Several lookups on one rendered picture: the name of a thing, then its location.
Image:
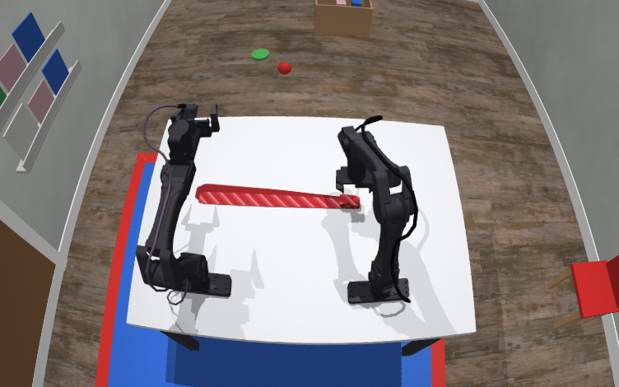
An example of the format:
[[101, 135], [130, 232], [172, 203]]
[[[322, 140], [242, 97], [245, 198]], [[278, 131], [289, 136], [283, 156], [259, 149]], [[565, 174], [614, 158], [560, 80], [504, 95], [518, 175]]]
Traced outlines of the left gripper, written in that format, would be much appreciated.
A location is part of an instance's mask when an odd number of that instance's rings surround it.
[[210, 112], [212, 126], [209, 125], [210, 120], [208, 118], [195, 120], [195, 110], [196, 109], [181, 108], [174, 112], [170, 119], [172, 123], [181, 119], [187, 121], [193, 141], [195, 141], [198, 145], [200, 138], [210, 138], [212, 133], [218, 133], [220, 131], [220, 125], [217, 117], [217, 103], [214, 104]]

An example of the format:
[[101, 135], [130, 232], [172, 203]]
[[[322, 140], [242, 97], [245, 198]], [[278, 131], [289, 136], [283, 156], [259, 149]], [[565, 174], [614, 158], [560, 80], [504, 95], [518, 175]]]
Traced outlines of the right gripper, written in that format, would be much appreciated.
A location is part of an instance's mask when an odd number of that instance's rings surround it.
[[354, 184], [356, 189], [369, 189], [373, 191], [372, 174], [366, 170], [351, 171], [348, 166], [341, 166], [336, 170], [336, 189], [344, 194], [344, 184]]

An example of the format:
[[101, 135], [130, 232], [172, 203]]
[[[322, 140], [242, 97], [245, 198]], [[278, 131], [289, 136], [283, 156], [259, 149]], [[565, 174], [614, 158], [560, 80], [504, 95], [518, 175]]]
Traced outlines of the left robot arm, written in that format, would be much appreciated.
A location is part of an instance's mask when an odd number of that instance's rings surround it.
[[183, 258], [180, 256], [176, 258], [173, 255], [179, 213], [189, 195], [197, 170], [194, 158], [198, 145], [193, 141], [188, 122], [185, 120], [173, 122], [168, 128], [168, 134], [167, 143], [170, 149], [168, 162], [169, 165], [173, 164], [170, 165], [171, 186], [168, 187], [169, 173], [165, 163], [160, 175], [161, 198], [151, 233], [145, 246], [137, 245], [136, 249], [142, 280], [148, 285], [146, 274], [148, 254], [154, 249], [152, 256], [159, 259], [150, 261], [148, 274], [152, 286], [185, 291], [187, 278], [188, 291], [228, 296], [230, 275], [209, 273], [205, 255], [187, 252], [180, 253]]

